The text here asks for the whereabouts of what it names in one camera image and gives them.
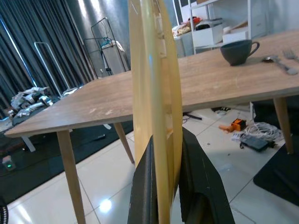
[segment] fan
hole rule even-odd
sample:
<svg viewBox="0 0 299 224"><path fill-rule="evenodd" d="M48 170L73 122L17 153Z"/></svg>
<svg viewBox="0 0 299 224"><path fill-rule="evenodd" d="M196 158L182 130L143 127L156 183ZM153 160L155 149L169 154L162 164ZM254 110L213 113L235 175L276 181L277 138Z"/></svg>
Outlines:
<svg viewBox="0 0 299 224"><path fill-rule="evenodd" d="M0 197L0 224L8 224L8 209L2 197Z"/></svg>

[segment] spoon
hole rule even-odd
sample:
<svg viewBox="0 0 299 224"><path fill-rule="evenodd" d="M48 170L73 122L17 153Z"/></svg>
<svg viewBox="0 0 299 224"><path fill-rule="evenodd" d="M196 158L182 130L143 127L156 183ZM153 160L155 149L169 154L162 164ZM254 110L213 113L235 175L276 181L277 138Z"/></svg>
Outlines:
<svg viewBox="0 0 299 224"><path fill-rule="evenodd" d="M296 75L298 71L294 68L290 68L286 66L285 64L280 62L280 59L277 55L274 56L268 56L262 59L262 62L265 63L275 63L278 67L280 67L282 70L284 70L289 75Z"/></svg>

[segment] cutlery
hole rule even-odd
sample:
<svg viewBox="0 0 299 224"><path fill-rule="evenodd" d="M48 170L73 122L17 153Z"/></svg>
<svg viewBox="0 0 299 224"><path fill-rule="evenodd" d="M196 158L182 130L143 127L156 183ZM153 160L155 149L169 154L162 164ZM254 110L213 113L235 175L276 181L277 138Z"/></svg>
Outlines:
<svg viewBox="0 0 299 224"><path fill-rule="evenodd" d="M280 59L278 58L277 55L265 57L262 61L265 63L273 63L274 62L278 67L280 67L282 70L284 70L289 75L296 75L298 73L298 71L296 69L290 68L290 67L286 66L285 64L281 63Z"/></svg>
<svg viewBox="0 0 299 224"><path fill-rule="evenodd" d="M299 62L299 58L295 55L295 53L291 49L284 50L283 53L286 59L291 59L291 60L295 60L296 62Z"/></svg>

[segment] tangled white cable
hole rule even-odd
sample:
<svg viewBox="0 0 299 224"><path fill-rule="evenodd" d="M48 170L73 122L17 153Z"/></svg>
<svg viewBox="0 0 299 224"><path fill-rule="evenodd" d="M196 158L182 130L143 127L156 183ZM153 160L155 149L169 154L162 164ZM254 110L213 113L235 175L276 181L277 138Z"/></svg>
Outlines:
<svg viewBox="0 0 299 224"><path fill-rule="evenodd" d="M282 132L277 127L265 122L249 125L244 132L267 141L280 141L283 138Z"/></svg>

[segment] table top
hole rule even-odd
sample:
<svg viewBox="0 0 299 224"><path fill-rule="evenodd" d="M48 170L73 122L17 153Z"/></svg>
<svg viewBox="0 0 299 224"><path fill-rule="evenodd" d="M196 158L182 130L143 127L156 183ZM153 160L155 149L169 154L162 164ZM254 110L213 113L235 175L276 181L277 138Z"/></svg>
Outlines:
<svg viewBox="0 0 299 224"><path fill-rule="evenodd" d="M283 57L282 50L299 55L299 31L270 35L258 40L260 48L243 65L231 67L219 49L178 60L183 111L299 94L299 74L290 76L268 55L299 71L299 63ZM19 137L131 120L131 72L94 80L72 95L17 125L6 136Z"/></svg>

